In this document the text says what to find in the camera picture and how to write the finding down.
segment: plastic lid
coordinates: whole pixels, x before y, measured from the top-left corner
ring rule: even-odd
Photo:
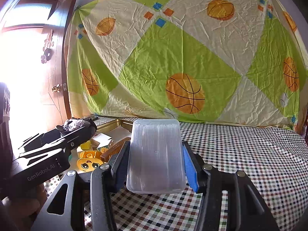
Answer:
[[[131,132],[126,187],[134,193],[178,193],[185,189],[178,120],[136,120]]]

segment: wooden door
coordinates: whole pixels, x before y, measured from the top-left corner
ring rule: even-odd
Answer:
[[[44,25],[43,34],[52,31],[51,59],[45,64],[45,78],[41,91],[41,103],[47,129],[64,124],[71,117],[67,91],[67,75],[64,60],[64,37],[73,14],[76,0],[65,0]]]

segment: cartoon eye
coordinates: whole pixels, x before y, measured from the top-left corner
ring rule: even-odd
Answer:
[[[84,169],[88,169],[89,168],[88,164],[86,164],[86,163],[82,163],[81,167],[84,168]]]
[[[92,164],[92,167],[93,167],[93,168],[97,168],[98,166],[99,166],[98,163],[93,163],[93,164]]]

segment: checkered tablecloth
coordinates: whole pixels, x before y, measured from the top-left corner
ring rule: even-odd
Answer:
[[[97,125],[114,118],[100,117]],[[243,170],[269,206],[280,230],[291,230],[308,206],[308,147],[304,139],[279,128],[254,128],[180,122],[183,141],[220,171]],[[59,183],[45,183],[50,194]],[[223,192],[220,230],[227,221]],[[122,188],[111,196],[119,230],[193,230],[201,195],[186,186],[182,193],[140,195]],[[86,230],[91,229],[90,204],[85,204]]]

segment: yellow cartoon face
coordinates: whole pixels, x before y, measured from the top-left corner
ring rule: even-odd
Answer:
[[[81,158],[77,161],[77,166],[81,171],[89,172],[93,171],[104,162],[98,158]]]

